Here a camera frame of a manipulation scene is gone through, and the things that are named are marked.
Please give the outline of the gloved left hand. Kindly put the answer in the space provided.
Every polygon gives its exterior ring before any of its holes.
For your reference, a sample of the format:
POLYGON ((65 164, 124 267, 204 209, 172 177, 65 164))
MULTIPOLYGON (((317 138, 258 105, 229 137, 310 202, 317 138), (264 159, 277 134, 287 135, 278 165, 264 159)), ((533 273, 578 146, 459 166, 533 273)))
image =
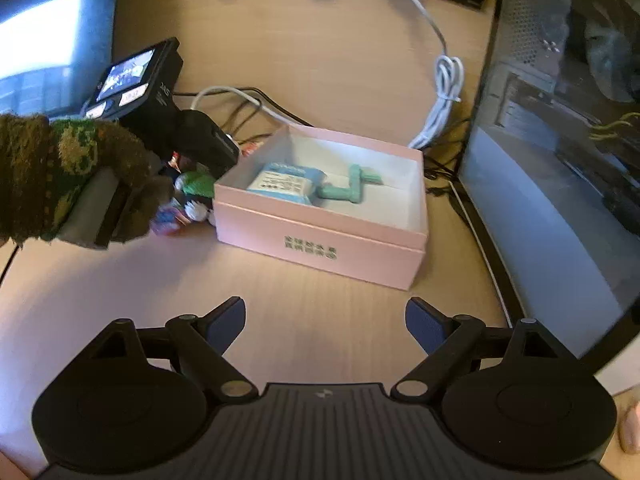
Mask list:
POLYGON ((130 189, 115 221, 113 242, 145 236, 157 209, 174 192, 171 178, 151 169, 142 141, 117 122, 1 116, 1 243, 30 238, 97 248, 79 231, 104 214, 90 200, 104 196, 104 179, 130 189))

